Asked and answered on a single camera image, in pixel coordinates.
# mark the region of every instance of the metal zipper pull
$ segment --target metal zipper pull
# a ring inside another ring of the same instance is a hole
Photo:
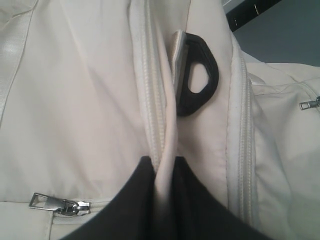
[[[320,96],[318,96],[315,101],[305,101],[299,103],[299,105],[301,110],[320,107]]]
[[[82,216],[90,213],[90,203],[60,199],[35,192],[29,203],[30,209],[53,211],[65,216]]]

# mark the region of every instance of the gray wall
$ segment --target gray wall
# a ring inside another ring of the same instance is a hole
[[[234,35],[262,62],[320,66],[320,0],[282,0]]]

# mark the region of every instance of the zipper slider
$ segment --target zipper slider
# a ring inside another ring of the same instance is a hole
[[[305,101],[299,103],[299,105],[301,110],[320,107],[320,96],[318,96],[315,101]]]
[[[65,216],[82,216],[90,213],[90,202],[60,199],[35,192],[29,203],[30,209],[53,211]]]

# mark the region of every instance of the zipper pull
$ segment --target zipper pull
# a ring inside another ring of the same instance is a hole
[[[72,201],[60,199],[54,196],[47,196],[35,192],[29,203],[30,209],[53,211],[65,216],[82,216],[90,213],[90,202]]]
[[[299,105],[301,110],[320,107],[320,96],[318,96],[315,101],[305,101],[299,103]]]

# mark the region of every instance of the silver zipper pull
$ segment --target silver zipper pull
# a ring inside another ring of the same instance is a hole
[[[33,194],[29,203],[29,208],[53,211],[54,213],[65,216],[82,216],[90,213],[89,202],[60,199],[37,192]]]
[[[299,103],[299,105],[301,110],[320,107],[320,96],[318,96],[315,101],[305,101]]]

